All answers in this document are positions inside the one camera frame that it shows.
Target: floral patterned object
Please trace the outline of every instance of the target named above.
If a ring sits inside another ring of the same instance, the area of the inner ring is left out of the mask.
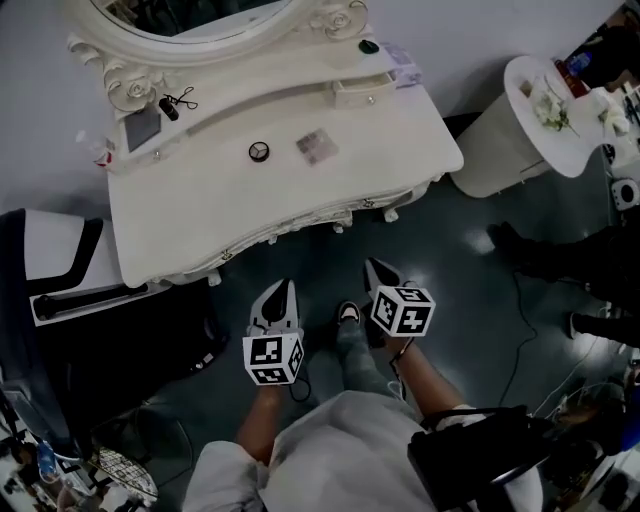
[[[104,86],[115,108],[137,112],[155,101],[157,89],[164,87],[164,76],[151,72],[147,66],[112,59],[105,66]]]
[[[561,86],[557,83],[552,85],[546,75],[542,79],[536,78],[530,96],[533,112],[546,128],[558,132],[563,128],[569,128],[576,133],[569,122],[567,102],[570,98],[563,98],[556,90],[562,91]]]
[[[324,30],[329,39],[347,39],[367,26],[369,10],[362,0],[353,0],[348,7],[337,3],[325,5],[310,20],[314,29]]]

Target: woman's leg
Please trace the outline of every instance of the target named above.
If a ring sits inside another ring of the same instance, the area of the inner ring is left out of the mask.
[[[387,387],[388,379],[378,371],[371,357],[364,328],[356,320],[348,318],[340,323],[335,351],[345,389],[395,397]]]

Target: electrical cable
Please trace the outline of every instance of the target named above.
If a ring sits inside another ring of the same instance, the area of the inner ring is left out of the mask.
[[[407,349],[411,346],[411,344],[414,341],[415,341],[415,338],[413,337],[409,338],[407,342],[404,344],[404,347],[402,347],[398,351],[398,353],[391,358],[391,361],[389,361],[389,366],[391,366],[391,371],[396,377],[396,380],[387,382],[387,389],[391,391],[391,393],[393,393],[396,396],[396,398],[398,398],[403,402],[407,401],[407,387],[404,385],[404,382],[400,377],[400,372],[396,368],[396,362],[404,355],[404,353],[407,351]]]
[[[606,386],[606,385],[611,385],[611,386],[617,386],[618,384],[614,384],[613,382],[609,382],[609,381],[602,381],[602,382],[597,382],[596,384],[591,384],[589,386],[583,386],[580,389],[576,389],[573,393],[571,393],[569,396],[567,396],[564,401],[567,402],[569,401],[571,398],[573,398],[576,394],[581,393],[583,391],[586,391],[587,389],[593,389],[595,387],[598,386]],[[547,416],[545,417],[545,419],[549,419],[551,416],[553,416],[558,410],[558,407],[554,407],[554,409],[547,414]]]
[[[298,377],[296,379],[296,382],[300,380],[307,385],[307,394],[304,396],[304,398],[296,398],[296,396],[293,394],[293,385],[295,384],[295,382],[289,386],[289,395],[291,395],[291,400],[298,404],[306,402],[311,396],[311,379],[309,378],[309,371],[306,369],[306,367],[305,372],[307,374],[306,377],[302,377],[300,373],[298,373]]]
[[[596,337],[596,339],[593,340],[593,343],[591,344],[591,347],[589,348],[589,350],[587,351],[587,353],[584,355],[584,357],[582,359],[580,359],[580,361],[578,361],[576,363],[576,365],[573,367],[573,369],[569,372],[569,375],[567,375],[565,377],[565,379],[558,385],[558,387],[556,387],[551,393],[549,393],[547,395],[547,398],[545,398],[542,403],[538,406],[538,408],[534,411],[533,416],[536,416],[539,412],[540,409],[542,409],[544,407],[544,405],[549,401],[549,399],[555,395],[558,391],[560,391],[564,385],[569,382],[569,379],[571,379],[571,377],[573,377],[573,374],[578,370],[578,368],[580,368],[580,366],[582,366],[582,363],[584,363],[587,359],[587,357],[589,357],[589,355],[591,354],[591,351],[593,350],[593,347],[596,346],[596,343],[598,342],[598,340],[600,340],[600,337]]]
[[[498,402],[498,407],[502,407],[502,404],[504,403],[504,399],[507,397],[507,394],[509,393],[509,389],[511,388],[511,384],[513,384],[513,380],[515,379],[516,373],[518,372],[518,366],[520,364],[520,351],[523,349],[525,345],[532,342],[538,337],[538,330],[535,327],[533,327],[533,325],[531,325],[531,322],[529,322],[526,315],[524,314],[524,310],[522,309],[522,290],[520,289],[520,283],[518,282],[518,278],[516,277],[516,274],[519,274],[519,273],[521,272],[519,272],[518,270],[515,270],[513,274],[511,274],[511,276],[513,277],[513,282],[516,285],[516,293],[518,295],[518,312],[520,313],[520,318],[522,318],[522,321],[525,324],[527,324],[527,327],[533,333],[533,336],[526,338],[524,341],[522,341],[522,343],[520,343],[520,345],[518,345],[518,348],[516,348],[516,359],[513,364],[513,370],[511,371],[511,376],[509,377],[509,380],[507,381],[507,385],[505,386],[504,391],[502,392],[502,396],[500,397],[500,400]]]

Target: bottle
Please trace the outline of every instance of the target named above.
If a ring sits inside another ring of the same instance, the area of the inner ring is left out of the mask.
[[[56,469],[56,456],[51,445],[46,441],[38,444],[38,470],[40,478],[46,484],[53,484],[60,479]]]
[[[556,69],[564,79],[565,83],[569,87],[569,90],[571,91],[571,94],[573,94],[574,98],[580,98],[588,93],[587,88],[585,87],[582,80],[569,73],[569,70],[567,69],[567,66],[563,61],[556,60],[554,64],[556,66]]]
[[[591,52],[574,55],[567,61],[567,70],[572,76],[579,77],[580,73],[591,63],[591,57]]]
[[[107,147],[108,141],[92,141],[89,139],[85,130],[80,130],[76,135],[76,142],[83,146],[85,153],[91,158],[94,164],[110,170],[109,165],[113,161],[113,155]]]

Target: white vanity table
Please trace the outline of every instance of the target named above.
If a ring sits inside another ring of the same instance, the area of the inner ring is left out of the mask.
[[[177,43],[65,1],[78,27],[70,49],[103,66],[116,111],[109,194],[129,286],[216,284],[216,269],[242,250],[320,223],[339,233],[355,210],[382,208],[392,222],[463,165],[424,88],[396,89],[386,52],[360,49],[375,41],[364,2],[281,1],[217,40]],[[123,111],[188,86],[198,107],[176,106],[174,122],[162,114],[160,133],[130,152]],[[337,150],[310,165],[296,142],[317,130]],[[255,142],[269,146],[264,162],[249,157]]]

